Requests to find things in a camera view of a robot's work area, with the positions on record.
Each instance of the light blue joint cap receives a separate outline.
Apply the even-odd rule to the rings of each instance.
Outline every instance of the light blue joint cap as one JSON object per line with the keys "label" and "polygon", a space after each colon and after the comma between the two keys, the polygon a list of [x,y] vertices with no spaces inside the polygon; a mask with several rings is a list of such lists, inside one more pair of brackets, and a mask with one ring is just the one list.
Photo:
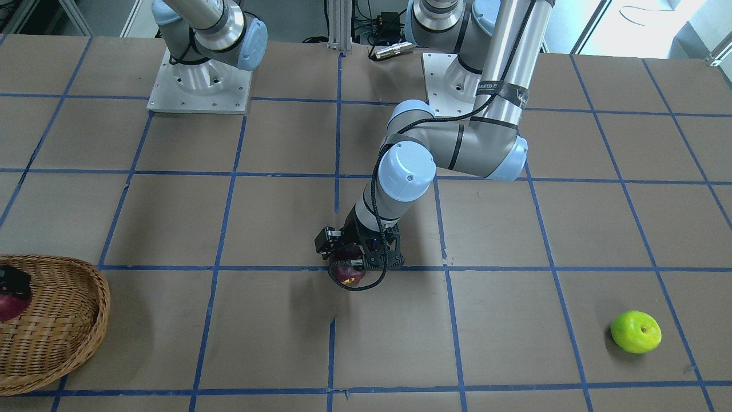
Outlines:
{"label": "light blue joint cap", "polygon": [[378,165],[381,187],[399,202],[412,202],[425,194],[436,173],[432,153],[414,141],[395,144]]}
{"label": "light blue joint cap", "polygon": [[414,0],[407,1],[407,14],[404,17],[404,38],[413,45],[418,45],[411,30],[411,19],[414,13]]}
{"label": "light blue joint cap", "polygon": [[421,100],[416,100],[416,99],[404,100],[402,103],[399,103],[397,105],[397,107],[394,108],[394,111],[392,112],[392,117],[389,119],[389,122],[387,123],[387,127],[389,127],[388,124],[391,123],[392,120],[396,116],[399,116],[400,114],[404,113],[405,111],[410,111],[410,110],[426,111],[432,117],[435,116],[435,109],[430,107],[430,105],[426,104],[425,102],[423,102]]}
{"label": "light blue joint cap", "polygon": [[181,16],[174,12],[163,0],[154,0],[152,2],[152,17],[158,26],[164,26],[181,19]]}
{"label": "light blue joint cap", "polygon": [[242,49],[236,67],[247,72],[256,69],[262,63],[264,52],[267,50],[267,38],[267,26],[264,22],[258,18],[252,20],[242,40]]}
{"label": "light blue joint cap", "polygon": [[529,143],[523,137],[517,135],[516,142],[513,144],[513,148],[508,152],[504,161],[486,179],[500,180],[502,182],[516,180],[516,177],[523,170],[523,165],[526,163],[526,153],[528,151]]}
{"label": "light blue joint cap", "polygon": [[501,2],[498,0],[475,0],[473,16],[478,26],[489,36],[496,30],[496,19]]}

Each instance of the metal base plate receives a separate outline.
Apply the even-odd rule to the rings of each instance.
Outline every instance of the metal base plate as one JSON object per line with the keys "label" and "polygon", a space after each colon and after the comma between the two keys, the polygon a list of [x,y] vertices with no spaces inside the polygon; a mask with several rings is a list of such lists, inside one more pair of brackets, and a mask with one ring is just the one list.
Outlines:
{"label": "metal base plate", "polygon": [[193,95],[183,90],[168,63],[170,53],[165,50],[163,62],[150,92],[147,109],[161,113],[246,114],[252,73],[232,70],[221,92],[213,95]]}
{"label": "metal base plate", "polygon": [[465,103],[447,92],[445,73],[457,57],[457,54],[422,54],[427,98],[430,100],[430,106],[435,109],[437,117],[460,116],[473,110],[473,103]]}

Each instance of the green apple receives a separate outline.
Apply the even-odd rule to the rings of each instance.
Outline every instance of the green apple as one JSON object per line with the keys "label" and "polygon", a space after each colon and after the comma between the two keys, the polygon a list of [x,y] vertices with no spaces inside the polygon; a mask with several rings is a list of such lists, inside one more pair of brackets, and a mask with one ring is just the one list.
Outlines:
{"label": "green apple", "polygon": [[661,328],[651,315],[631,310],[610,324],[613,340],[630,353],[646,353],[661,343]]}

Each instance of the basket rim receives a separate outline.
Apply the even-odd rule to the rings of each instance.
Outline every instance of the basket rim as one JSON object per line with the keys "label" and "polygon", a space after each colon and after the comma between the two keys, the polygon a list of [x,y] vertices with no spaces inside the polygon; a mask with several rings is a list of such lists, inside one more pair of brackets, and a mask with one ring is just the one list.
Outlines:
{"label": "basket rim", "polygon": [[14,394],[23,394],[55,381],[62,376],[73,371],[85,361],[91,358],[96,352],[107,332],[109,323],[109,307],[110,293],[109,284],[102,272],[93,264],[84,260],[72,257],[45,256],[39,254],[0,254],[0,262],[8,260],[24,260],[27,262],[38,262],[44,260],[47,262],[63,263],[65,265],[76,265],[83,272],[94,279],[96,284],[97,297],[99,298],[99,310],[94,319],[94,324],[89,333],[85,336],[84,341],[78,346],[76,351],[61,365],[46,372],[41,378],[25,384],[3,385],[0,386],[0,396],[10,396]]}

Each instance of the wicker basket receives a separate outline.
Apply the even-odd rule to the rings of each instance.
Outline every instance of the wicker basket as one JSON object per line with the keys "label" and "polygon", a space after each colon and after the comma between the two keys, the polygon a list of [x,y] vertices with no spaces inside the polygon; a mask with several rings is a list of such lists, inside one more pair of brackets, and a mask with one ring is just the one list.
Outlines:
{"label": "wicker basket", "polygon": [[0,255],[31,275],[33,298],[0,322],[0,395],[48,385],[94,355],[107,331],[109,286],[93,265],[67,257]]}

